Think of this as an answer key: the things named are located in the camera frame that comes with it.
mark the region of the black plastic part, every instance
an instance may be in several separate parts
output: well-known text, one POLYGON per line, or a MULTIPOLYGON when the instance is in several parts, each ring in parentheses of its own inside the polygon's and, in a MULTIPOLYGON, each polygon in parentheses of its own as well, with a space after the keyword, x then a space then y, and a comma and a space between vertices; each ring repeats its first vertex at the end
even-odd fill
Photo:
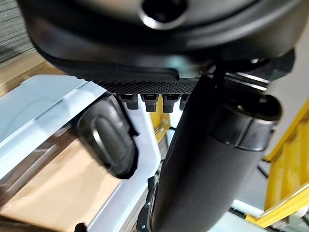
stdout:
POLYGON ((87 232, 87 227, 84 223, 78 223, 75 226, 74 232, 87 232))
MULTIPOLYGON (((262 158, 262 151, 228 145, 208 132, 218 106, 232 107, 234 100, 238 101, 238 97, 232 98, 234 93, 215 85, 214 80, 201 77, 186 104, 162 165, 151 218, 154 232, 208 231, 229 209, 262 158), (204 110, 201 110, 201 102, 205 105, 204 110)), ((245 98, 250 102, 261 96, 248 95, 245 98)), ((275 123, 281 115, 278 109, 275 110, 278 115, 274 115, 271 107, 265 111, 259 109, 259 113, 249 109, 236 111, 240 115, 253 112, 251 115, 260 120, 271 115, 275 123)), ((215 133, 215 128, 211 131, 220 135, 221 139, 226 133, 226 130, 215 133)), ((262 133, 269 138, 272 132, 264 130, 262 133)))
POLYGON ((180 17, 187 9, 186 0, 144 0, 142 9, 155 21, 168 23, 180 17))
POLYGON ((158 94, 141 94, 141 99, 146 104, 147 112, 155 112, 156 111, 156 103, 158 102, 159 95, 158 94))
POLYGON ((137 168, 138 150, 131 128, 114 96, 87 109, 76 125, 91 156, 113 176, 129 179, 137 168))
POLYGON ((126 103, 129 110, 137 110, 139 108, 139 98, 136 94, 118 94, 118 97, 126 103))
POLYGON ((123 94, 191 93, 196 82, 190 78, 213 61, 279 57, 295 45, 309 10, 308 0, 259 0, 219 21, 157 31, 77 1, 18 3, 32 42, 48 61, 123 94))
POLYGON ((173 113, 174 104, 179 101, 179 94, 163 94, 163 112, 173 113))
POLYGON ((265 150, 281 116, 279 102, 269 95, 242 93, 241 97, 228 97, 231 102, 213 109, 208 121, 209 135, 241 149, 265 150))
POLYGON ((185 105, 190 97, 190 94, 182 94, 182 98, 180 99, 179 109, 184 110, 185 105))

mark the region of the black plastic housing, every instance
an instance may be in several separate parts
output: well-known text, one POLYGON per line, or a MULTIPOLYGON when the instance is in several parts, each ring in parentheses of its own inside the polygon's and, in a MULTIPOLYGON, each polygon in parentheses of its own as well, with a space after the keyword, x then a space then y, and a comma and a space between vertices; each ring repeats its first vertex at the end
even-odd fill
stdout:
POLYGON ((279 57, 307 21, 307 0, 259 0, 207 24, 157 31, 72 0, 19 0, 38 51, 64 72, 122 94, 191 93, 210 62, 279 57))
POLYGON ((138 162, 132 128, 114 96, 103 98, 80 116, 76 130, 89 154, 113 176, 129 179, 138 162))

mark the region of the black tube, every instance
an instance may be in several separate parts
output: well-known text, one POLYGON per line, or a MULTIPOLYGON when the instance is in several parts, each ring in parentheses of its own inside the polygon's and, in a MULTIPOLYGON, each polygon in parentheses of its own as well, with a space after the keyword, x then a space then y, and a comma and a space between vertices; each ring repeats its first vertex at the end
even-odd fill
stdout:
POLYGON ((152 232, 206 232, 229 209, 281 115, 277 101, 260 97, 239 98, 199 80, 162 166, 152 232), (270 112, 261 107, 266 101, 270 112))

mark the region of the yellow bar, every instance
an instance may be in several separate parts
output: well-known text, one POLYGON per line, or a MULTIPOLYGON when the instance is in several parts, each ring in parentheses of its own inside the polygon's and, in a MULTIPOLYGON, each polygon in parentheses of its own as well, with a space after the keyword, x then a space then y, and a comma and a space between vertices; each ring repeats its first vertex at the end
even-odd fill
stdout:
POLYGON ((290 196, 300 187, 300 143, 300 134, 296 128, 290 138, 283 145, 283 153, 281 156, 285 156, 285 164, 281 199, 290 196))
POLYGON ((309 182, 309 118, 304 119, 299 124, 299 132, 301 138, 301 168, 300 168, 300 182, 305 184, 309 182))
POLYGON ((265 210, 278 204, 281 200, 284 164, 285 156, 283 154, 277 156, 277 160, 271 164, 265 200, 265 210))
POLYGON ((306 113, 308 112, 309 109, 309 100, 306 101, 304 107, 300 110, 300 112, 297 114, 295 117, 294 121, 290 125, 289 129, 285 132, 279 143, 276 145, 274 150, 268 155, 265 156, 264 159, 267 161, 272 161, 275 156, 277 155, 277 152, 281 149, 285 141, 289 138, 289 136, 292 134, 293 130, 296 128, 298 123, 304 118, 306 113))
POLYGON ((307 205, 309 205, 309 183, 301 187, 292 196, 284 199, 278 206, 268 209, 259 217, 247 215, 246 220, 265 228, 307 205))

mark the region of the black plastic tab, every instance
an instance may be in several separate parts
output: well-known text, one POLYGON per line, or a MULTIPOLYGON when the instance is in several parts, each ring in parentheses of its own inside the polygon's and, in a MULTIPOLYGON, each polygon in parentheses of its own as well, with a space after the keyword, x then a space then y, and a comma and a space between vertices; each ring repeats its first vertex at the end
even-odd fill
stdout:
POLYGON ((146 104, 147 112, 155 112, 156 111, 156 103, 158 102, 159 95, 158 94, 141 94, 141 99, 146 104))
POLYGON ((182 98, 180 99, 179 109, 184 110, 185 105, 190 97, 190 94, 182 94, 182 98))
POLYGON ((122 102, 126 103, 129 110, 138 110, 139 98, 137 94, 118 94, 118 97, 122 102))
POLYGON ((180 94, 163 94, 163 112, 173 113, 174 103, 180 99, 180 94))

